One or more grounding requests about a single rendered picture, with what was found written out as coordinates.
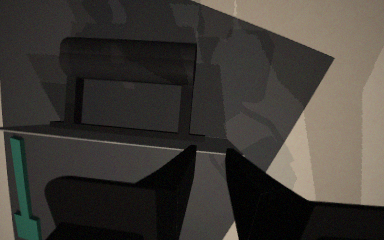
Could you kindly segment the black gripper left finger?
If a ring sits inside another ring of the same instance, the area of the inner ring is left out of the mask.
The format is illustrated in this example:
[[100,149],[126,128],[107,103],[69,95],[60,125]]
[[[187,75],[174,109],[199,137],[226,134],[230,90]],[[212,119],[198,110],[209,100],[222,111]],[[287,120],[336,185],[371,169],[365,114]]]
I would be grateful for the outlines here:
[[122,230],[144,240],[179,240],[191,192],[196,145],[135,183],[77,176],[48,182],[45,198],[61,222]]

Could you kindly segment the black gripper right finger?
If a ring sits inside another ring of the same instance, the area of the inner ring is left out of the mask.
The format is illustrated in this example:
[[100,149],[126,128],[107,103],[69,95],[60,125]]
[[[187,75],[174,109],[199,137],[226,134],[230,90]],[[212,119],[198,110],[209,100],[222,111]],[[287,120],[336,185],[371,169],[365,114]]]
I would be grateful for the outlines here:
[[384,206],[306,200],[232,148],[225,166],[239,240],[384,240]]

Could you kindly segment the green flat paddle shape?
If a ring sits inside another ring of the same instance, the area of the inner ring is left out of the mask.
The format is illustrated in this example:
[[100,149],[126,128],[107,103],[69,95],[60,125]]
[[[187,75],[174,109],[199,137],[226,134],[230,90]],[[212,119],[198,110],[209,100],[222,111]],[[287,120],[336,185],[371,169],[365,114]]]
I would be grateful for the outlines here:
[[32,216],[29,178],[27,174],[24,138],[10,137],[19,207],[14,213],[18,237],[42,240],[40,218]]

